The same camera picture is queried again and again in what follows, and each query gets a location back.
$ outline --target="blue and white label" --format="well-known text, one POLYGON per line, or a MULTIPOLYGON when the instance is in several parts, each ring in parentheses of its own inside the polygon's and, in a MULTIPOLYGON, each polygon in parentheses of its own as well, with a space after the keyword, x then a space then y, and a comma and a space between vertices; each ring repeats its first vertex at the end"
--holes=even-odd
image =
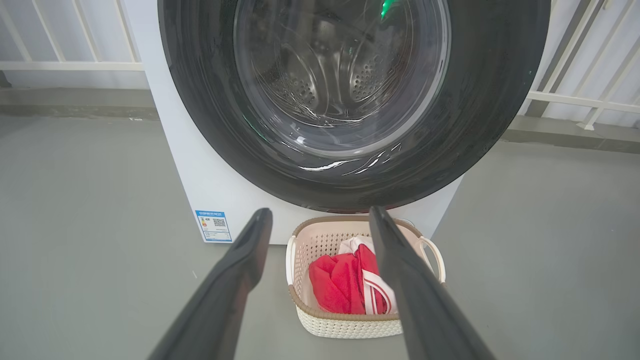
POLYGON ((196 217, 198 217, 205 241, 231 242, 227 218, 223 212, 196 210, 196 217))

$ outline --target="woven basket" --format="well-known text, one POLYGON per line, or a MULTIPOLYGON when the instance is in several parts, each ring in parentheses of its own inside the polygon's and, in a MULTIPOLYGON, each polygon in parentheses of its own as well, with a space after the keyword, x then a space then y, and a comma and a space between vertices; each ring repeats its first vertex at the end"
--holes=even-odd
MULTIPOLYGON (((432 269, 431 263, 424 252, 423 245, 431 249, 438 263, 439 280, 444 284, 446 276, 444 261, 436 245, 407 222, 396 220, 396 225, 430 269, 432 269)), ((336 255, 341 242, 358 235, 371 236, 368 217, 314 218, 300 224, 289 239, 286 256, 289 294, 296 304, 302 326, 313 335, 325 338, 364 339, 402 333, 398 314, 334 314, 322 311, 317 306, 308 280, 309 264, 322 255, 336 255)))

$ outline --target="basket handle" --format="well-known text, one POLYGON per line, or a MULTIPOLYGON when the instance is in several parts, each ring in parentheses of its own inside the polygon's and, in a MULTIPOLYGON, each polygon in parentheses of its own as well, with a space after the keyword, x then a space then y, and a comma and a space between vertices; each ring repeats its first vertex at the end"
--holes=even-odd
MULTIPOLYGON (((440 250, 438 250, 438 247, 436 246, 436 244, 433 243, 433 241, 425 238, 424 236, 420 237, 420 242, 427 245, 429 249, 431 249, 431 252, 433 253, 433 255, 436 257, 436 262, 438 263, 438 281, 440 281, 440 283, 444 285, 444 282, 447 279, 447 272, 445 271, 445 268, 444 268, 444 259, 442 258, 442 254, 440 253, 440 250)), ((427 254, 424 252, 424 247, 421 246, 420 250, 422 251, 422 257, 427 263, 427 266, 431 271, 433 271, 433 268, 431 267, 431 263, 427 258, 427 254)))
POLYGON ((287 243, 287 254, 285 255, 285 271, 287 272, 287 284, 293 285, 293 262, 295 261, 296 243, 294 240, 296 236, 291 236, 287 243))

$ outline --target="front-loading washing machine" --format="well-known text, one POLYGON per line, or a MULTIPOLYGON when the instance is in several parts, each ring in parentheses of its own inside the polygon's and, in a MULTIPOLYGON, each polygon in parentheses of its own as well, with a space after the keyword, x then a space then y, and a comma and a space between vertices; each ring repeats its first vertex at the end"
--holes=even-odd
POLYGON ((270 208, 385 206, 430 237, 534 79, 548 1, 129 0, 204 241, 270 208))

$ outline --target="red cloth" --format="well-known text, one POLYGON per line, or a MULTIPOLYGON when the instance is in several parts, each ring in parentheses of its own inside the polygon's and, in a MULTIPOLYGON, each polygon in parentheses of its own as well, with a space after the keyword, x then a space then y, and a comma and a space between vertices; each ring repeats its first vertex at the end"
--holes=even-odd
MULTIPOLYGON (((320 307, 330 313, 366 314, 362 270, 376 275, 376 255, 361 244, 353 254, 323 255, 309 265, 309 279, 320 307)), ((374 291, 379 314, 387 311, 387 302, 374 291)))

